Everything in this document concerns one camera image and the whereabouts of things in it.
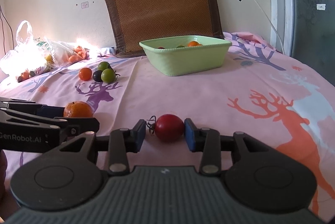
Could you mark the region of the brown woven seat cushion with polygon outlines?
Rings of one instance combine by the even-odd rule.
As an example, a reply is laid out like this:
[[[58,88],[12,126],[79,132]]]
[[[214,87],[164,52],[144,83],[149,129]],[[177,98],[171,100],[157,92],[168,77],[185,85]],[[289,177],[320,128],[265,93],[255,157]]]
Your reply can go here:
[[[223,38],[217,0],[105,0],[116,56],[144,55],[141,41],[202,35]]]

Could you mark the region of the frosted glass door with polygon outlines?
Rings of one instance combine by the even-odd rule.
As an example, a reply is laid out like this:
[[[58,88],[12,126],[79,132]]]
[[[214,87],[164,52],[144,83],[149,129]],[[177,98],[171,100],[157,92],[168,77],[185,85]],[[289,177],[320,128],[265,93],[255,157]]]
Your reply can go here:
[[[334,0],[277,0],[285,54],[334,84]]]

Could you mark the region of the green tomato back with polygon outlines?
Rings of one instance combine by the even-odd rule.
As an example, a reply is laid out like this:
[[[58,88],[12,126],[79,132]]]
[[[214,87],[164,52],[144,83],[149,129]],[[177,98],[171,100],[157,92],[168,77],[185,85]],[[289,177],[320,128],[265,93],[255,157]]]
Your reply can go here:
[[[106,69],[111,69],[111,65],[107,61],[102,61],[98,64],[98,70],[104,71]]]

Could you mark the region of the orange tomato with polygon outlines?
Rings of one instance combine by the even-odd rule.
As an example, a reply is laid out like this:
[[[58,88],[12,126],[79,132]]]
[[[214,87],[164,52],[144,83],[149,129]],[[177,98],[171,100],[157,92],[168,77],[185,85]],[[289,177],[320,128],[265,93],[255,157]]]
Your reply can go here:
[[[92,70],[88,67],[83,67],[78,72],[78,77],[82,81],[89,81],[92,78]]]

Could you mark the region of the pink deer print tablecloth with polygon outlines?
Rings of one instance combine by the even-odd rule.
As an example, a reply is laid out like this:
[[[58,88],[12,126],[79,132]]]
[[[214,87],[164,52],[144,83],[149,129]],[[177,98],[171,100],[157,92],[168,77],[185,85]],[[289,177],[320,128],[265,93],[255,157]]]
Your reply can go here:
[[[99,135],[130,128],[139,119],[166,113],[191,118],[223,135],[246,132],[303,161],[316,175],[314,214],[334,216],[334,86],[301,62],[272,50],[254,35],[227,33],[232,46],[222,67],[168,77],[145,57],[117,58],[100,50],[92,58],[23,82],[1,82],[5,98],[63,107],[92,106]],[[119,75],[113,83],[82,81],[107,61]]]

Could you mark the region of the large red tomato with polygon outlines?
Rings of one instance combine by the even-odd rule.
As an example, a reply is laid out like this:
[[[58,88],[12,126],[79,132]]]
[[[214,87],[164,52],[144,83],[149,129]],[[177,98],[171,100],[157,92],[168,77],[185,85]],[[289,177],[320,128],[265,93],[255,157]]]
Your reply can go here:
[[[147,120],[147,127],[151,135],[166,143],[176,142],[184,134],[184,122],[173,114],[165,114],[159,118],[152,116]]]

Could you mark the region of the white plastic bag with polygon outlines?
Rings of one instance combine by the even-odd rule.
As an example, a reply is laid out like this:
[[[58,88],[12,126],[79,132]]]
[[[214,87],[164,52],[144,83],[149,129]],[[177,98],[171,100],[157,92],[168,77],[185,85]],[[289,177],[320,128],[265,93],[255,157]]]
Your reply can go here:
[[[22,21],[16,31],[17,46],[1,58],[1,71],[17,79],[23,73],[41,75],[58,67],[54,46],[48,39],[35,38],[29,21]]]

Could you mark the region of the dark purple tomato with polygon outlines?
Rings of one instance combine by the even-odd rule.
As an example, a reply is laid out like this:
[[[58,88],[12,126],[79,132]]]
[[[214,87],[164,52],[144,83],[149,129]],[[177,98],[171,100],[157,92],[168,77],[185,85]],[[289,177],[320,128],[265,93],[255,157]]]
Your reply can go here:
[[[102,70],[96,70],[93,75],[92,78],[95,82],[103,82],[102,80]]]

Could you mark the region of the green plastic basin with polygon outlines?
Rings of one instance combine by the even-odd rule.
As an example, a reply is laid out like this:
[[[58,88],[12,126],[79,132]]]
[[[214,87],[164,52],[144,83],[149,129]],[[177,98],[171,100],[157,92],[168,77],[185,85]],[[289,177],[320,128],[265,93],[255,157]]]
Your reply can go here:
[[[188,47],[191,41],[202,45]],[[175,77],[221,67],[232,43],[215,37],[186,35],[145,40],[139,42],[139,46],[153,67],[164,75]]]

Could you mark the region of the large orange mandarin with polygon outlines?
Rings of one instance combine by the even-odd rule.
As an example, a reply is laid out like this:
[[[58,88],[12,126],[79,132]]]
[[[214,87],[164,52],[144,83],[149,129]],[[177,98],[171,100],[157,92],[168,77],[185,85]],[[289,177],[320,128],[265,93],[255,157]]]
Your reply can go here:
[[[188,47],[193,47],[193,46],[201,46],[202,44],[198,43],[197,41],[191,41],[187,44]]]

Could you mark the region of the clear bag of oranges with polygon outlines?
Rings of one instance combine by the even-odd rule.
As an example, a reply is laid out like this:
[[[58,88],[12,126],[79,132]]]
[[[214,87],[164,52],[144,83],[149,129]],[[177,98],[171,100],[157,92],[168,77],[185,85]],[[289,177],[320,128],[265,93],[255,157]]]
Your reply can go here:
[[[50,54],[57,66],[71,65],[89,57],[88,50],[76,43],[49,41]]]

